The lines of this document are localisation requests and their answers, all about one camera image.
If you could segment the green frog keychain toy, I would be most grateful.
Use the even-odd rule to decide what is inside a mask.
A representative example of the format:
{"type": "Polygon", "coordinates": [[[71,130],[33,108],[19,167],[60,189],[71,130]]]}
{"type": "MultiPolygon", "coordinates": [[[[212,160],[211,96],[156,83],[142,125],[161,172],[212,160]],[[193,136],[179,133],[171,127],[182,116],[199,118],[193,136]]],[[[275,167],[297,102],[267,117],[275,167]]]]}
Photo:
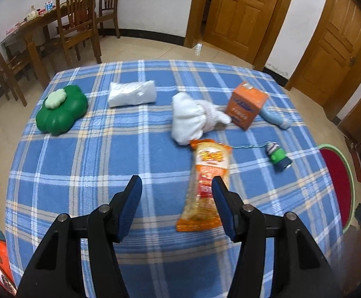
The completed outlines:
{"type": "Polygon", "coordinates": [[[276,172],[283,172],[292,164],[285,150],[279,143],[269,141],[262,144],[231,146],[232,149],[264,149],[276,172]]]}

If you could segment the red bin with green rim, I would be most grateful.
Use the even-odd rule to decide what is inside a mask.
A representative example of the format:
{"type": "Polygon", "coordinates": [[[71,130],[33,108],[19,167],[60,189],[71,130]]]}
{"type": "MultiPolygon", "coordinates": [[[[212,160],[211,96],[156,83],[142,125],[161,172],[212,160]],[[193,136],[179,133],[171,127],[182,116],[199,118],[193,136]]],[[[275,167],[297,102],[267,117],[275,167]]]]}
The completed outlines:
{"type": "Polygon", "coordinates": [[[344,154],[331,144],[321,144],[319,151],[326,163],[336,193],[343,233],[352,224],[356,205],[356,191],[350,165],[344,154]]]}

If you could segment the blue curved toy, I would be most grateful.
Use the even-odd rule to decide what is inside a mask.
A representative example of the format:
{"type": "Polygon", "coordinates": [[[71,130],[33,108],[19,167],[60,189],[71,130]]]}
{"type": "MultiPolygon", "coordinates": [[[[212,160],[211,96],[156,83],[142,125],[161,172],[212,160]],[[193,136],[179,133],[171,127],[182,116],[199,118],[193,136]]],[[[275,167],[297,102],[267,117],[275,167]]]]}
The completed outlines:
{"type": "Polygon", "coordinates": [[[271,123],[282,130],[287,130],[291,126],[291,122],[288,119],[275,112],[271,112],[266,106],[261,108],[259,115],[268,123],[271,123]]]}

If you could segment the white tissue pack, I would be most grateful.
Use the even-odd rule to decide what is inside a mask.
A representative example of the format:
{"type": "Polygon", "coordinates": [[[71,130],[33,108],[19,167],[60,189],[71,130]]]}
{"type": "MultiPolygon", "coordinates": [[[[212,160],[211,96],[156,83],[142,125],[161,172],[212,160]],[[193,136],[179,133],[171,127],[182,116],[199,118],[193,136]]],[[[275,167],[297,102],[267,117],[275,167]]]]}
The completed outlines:
{"type": "Polygon", "coordinates": [[[110,108],[121,106],[137,106],[154,103],[157,92],[154,80],[131,83],[111,82],[108,94],[110,108]]]}

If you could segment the blue plaid tablecloth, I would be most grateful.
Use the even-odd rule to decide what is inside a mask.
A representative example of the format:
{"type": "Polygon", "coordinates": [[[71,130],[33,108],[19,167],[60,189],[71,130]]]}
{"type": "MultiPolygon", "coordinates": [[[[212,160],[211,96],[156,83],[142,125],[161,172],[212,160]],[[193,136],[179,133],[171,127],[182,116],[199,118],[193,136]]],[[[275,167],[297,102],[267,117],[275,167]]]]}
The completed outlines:
{"type": "Polygon", "coordinates": [[[188,192],[193,152],[171,137],[172,97],[185,92],[226,107],[248,81],[268,96],[268,108],[290,120],[281,130],[256,118],[246,130],[230,124],[207,138],[237,146],[273,141],[292,160],[276,172],[264,149],[233,149],[230,189],[272,215],[295,212],[331,266],[342,252],[339,205],[324,159],[290,96],[267,74],[192,61],[131,61],[57,73],[53,92],[78,85],[89,107],[64,135],[41,133],[28,120],[8,176],[5,231],[13,278],[19,283],[39,242],[61,213],[86,215],[143,181],[132,228],[115,251],[131,297],[225,297],[240,248],[222,228],[181,233],[175,224],[188,192]],[[154,103],[110,108],[111,82],[154,80],[154,103]]]}

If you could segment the wooden chair against wall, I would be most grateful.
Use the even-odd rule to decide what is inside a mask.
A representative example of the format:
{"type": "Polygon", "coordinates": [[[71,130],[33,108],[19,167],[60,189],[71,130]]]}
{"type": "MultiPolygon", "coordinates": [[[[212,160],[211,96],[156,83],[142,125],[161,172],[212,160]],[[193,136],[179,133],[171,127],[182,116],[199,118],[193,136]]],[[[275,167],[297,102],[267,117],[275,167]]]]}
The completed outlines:
{"type": "Polygon", "coordinates": [[[113,21],[116,38],[120,38],[120,29],[118,22],[118,3],[119,0],[98,0],[98,16],[97,24],[100,25],[100,31],[103,36],[106,35],[104,31],[104,22],[113,21]]]}

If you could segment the green clover-shaped container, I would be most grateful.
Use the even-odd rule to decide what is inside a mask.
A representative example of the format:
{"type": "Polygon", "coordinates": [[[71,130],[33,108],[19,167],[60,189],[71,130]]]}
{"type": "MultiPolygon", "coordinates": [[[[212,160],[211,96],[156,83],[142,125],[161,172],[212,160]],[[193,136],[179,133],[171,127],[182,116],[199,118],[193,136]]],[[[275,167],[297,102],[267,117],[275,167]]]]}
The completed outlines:
{"type": "Polygon", "coordinates": [[[78,85],[67,85],[50,93],[36,115],[36,125],[42,133],[53,136],[70,130],[87,111],[88,99],[78,85]]]}

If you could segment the wooden chair near table front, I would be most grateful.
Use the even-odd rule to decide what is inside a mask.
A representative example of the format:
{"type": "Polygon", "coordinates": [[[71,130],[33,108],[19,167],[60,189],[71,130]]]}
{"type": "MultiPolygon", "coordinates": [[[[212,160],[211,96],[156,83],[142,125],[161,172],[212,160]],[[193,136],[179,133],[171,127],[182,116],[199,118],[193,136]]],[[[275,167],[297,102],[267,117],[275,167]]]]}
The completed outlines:
{"type": "Polygon", "coordinates": [[[56,17],[58,36],[44,44],[48,49],[60,46],[63,50],[67,66],[73,66],[70,50],[76,51],[80,57],[78,44],[90,40],[93,54],[101,63],[101,49],[97,32],[95,0],[56,0],[56,17]]]}

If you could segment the orange snack packet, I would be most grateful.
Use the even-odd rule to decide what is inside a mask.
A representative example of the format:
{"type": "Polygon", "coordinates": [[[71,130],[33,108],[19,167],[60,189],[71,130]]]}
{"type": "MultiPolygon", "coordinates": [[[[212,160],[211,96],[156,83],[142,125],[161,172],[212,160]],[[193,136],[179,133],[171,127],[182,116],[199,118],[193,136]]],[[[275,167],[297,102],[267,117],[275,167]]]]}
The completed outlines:
{"type": "Polygon", "coordinates": [[[230,185],[231,147],[212,139],[193,140],[194,161],[183,212],[176,222],[178,232],[207,231],[221,226],[211,189],[219,176],[230,185]]]}

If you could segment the right wooden door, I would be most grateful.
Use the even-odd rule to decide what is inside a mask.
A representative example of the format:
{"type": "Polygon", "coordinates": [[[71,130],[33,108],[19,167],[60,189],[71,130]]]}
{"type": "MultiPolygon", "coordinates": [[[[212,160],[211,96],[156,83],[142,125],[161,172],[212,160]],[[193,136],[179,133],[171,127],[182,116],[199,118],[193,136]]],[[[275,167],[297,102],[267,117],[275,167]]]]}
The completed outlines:
{"type": "Polygon", "coordinates": [[[285,85],[322,106],[334,119],[361,84],[361,6],[326,0],[317,28],[285,85]]]}

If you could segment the wooden door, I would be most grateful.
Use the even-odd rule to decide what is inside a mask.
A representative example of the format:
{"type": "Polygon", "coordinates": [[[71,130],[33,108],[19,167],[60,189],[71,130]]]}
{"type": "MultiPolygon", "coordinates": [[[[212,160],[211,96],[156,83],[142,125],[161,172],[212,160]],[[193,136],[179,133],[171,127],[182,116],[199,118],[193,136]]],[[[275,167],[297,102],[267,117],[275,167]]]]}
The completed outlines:
{"type": "Polygon", "coordinates": [[[211,0],[203,24],[206,1],[191,0],[184,46],[192,48],[203,39],[262,70],[291,0],[211,0]]]}
{"type": "Polygon", "coordinates": [[[361,84],[361,6],[326,0],[317,28],[285,85],[322,106],[334,119],[361,84]]]}

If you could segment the white sock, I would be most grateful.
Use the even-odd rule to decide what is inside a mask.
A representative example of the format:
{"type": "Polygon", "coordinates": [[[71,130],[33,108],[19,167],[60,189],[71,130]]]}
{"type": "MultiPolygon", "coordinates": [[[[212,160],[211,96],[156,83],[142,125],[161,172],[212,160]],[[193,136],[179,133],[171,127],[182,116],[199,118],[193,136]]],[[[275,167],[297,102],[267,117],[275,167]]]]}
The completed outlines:
{"type": "Polygon", "coordinates": [[[184,92],[172,97],[171,137],[179,145],[188,145],[212,131],[218,124],[230,124],[232,119],[207,100],[194,100],[184,92]]]}

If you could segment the orange cardboard box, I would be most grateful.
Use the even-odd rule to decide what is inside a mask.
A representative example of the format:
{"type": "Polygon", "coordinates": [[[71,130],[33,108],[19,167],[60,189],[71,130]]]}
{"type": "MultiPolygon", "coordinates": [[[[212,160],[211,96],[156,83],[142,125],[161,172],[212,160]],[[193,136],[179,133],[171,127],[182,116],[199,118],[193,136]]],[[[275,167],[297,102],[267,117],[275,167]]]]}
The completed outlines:
{"type": "Polygon", "coordinates": [[[225,113],[232,122],[246,131],[259,114],[269,96],[243,81],[233,92],[225,113]]]}

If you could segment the wooden dining table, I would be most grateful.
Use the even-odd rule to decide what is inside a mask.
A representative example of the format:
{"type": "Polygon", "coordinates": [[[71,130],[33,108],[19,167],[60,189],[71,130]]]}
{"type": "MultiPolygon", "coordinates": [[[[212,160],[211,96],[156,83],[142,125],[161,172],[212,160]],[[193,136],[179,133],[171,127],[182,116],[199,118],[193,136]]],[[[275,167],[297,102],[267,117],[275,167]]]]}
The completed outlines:
{"type": "Polygon", "coordinates": [[[48,24],[54,21],[57,22],[56,7],[53,10],[47,11],[43,15],[39,15],[37,18],[20,25],[19,29],[15,33],[9,34],[6,39],[2,41],[3,43],[6,43],[11,39],[16,38],[22,38],[24,40],[30,57],[32,58],[33,68],[43,88],[47,88],[50,82],[50,76],[46,71],[46,67],[42,63],[37,46],[33,40],[33,34],[38,28],[43,29],[44,37],[46,39],[46,42],[48,42],[49,40],[51,40],[48,30],[48,24]]]}

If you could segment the left wooden door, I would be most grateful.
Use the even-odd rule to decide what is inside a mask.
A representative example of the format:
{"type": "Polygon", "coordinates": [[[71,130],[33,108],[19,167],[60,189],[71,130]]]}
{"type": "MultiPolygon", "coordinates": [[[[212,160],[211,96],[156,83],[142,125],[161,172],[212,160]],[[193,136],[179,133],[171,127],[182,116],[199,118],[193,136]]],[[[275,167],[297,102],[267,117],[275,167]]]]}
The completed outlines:
{"type": "Polygon", "coordinates": [[[291,0],[211,0],[203,24],[206,1],[191,0],[184,46],[192,48],[203,39],[262,70],[291,0]]]}

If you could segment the wooden chair at left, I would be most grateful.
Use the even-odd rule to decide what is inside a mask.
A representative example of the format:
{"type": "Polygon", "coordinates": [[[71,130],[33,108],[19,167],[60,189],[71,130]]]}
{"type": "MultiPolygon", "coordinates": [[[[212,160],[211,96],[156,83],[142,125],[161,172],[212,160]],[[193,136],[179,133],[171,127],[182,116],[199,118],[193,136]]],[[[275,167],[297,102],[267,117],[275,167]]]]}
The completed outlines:
{"type": "Polygon", "coordinates": [[[32,58],[27,50],[18,52],[12,59],[6,61],[0,52],[0,86],[2,87],[6,99],[10,99],[8,92],[13,94],[15,100],[20,99],[22,105],[26,107],[27,101],[25,96],[19,87],[16,74],[22,72],[26,67],[30,66],[34,73],[34,77],[37,79],[36,72],[32,65],[32,58]]]}

